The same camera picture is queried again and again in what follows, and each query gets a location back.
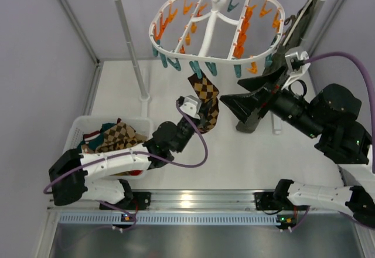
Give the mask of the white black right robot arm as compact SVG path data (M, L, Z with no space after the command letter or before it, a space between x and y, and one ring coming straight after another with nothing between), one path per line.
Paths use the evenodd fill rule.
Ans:
M340 187L308 185L280 179L274 200L280 205L308 206L342 213L357 223L374 228L374 174L371 165L373 140L357 122L362 102L350 90L333 83L311 101L294 93L286 82L286 68L265 76L241 79L246 94L223 97L236 117L244 122L251 115L272 112L311 139L314 147L352 175L356 184Z

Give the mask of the teal reindeer sock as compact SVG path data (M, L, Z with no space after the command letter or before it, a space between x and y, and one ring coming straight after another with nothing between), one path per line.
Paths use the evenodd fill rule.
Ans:
M104 124L102 124L102 126L99 130L96 130L96 131L93 131L93 132L100 132L100 133L102 133L102 135L104 137L104 132L107 131L108 129L110 129L111 127L113 127L113 126L115 126L115 123L104 123ZM88 148L90 150L95 151L96 148L98 148L101 144L103 144L103 142L99 142L98 140L94 140L94 141L85 143L85 141L83 140L83 137L82 137L82 140L78 144L77 148L83 150L82 146L88 145Z

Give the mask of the brown black argyle sock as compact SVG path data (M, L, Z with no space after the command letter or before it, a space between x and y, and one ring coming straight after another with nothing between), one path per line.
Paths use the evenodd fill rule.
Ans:
M208 133L217 124L219 117L219 90L218 88L202 73L198 78L193 74L187 78L197 97L202 102L199 115L202 123L198 126L202 134Z

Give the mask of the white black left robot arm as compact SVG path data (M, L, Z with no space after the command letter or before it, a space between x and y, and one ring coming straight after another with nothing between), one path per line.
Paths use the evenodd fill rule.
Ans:
M150 139L118 120L104 132L96 133L98 141L65 151L49 169L50 184L44 194L50 194L56 206L88 200L107 208L124 209L133 199L130 178L167 164L181 168L204 164L175 162L173 153L182 152L194 135L202 138L213 129L218 103L216 97L179 97L176 108L182 116L180 121L162 123Z

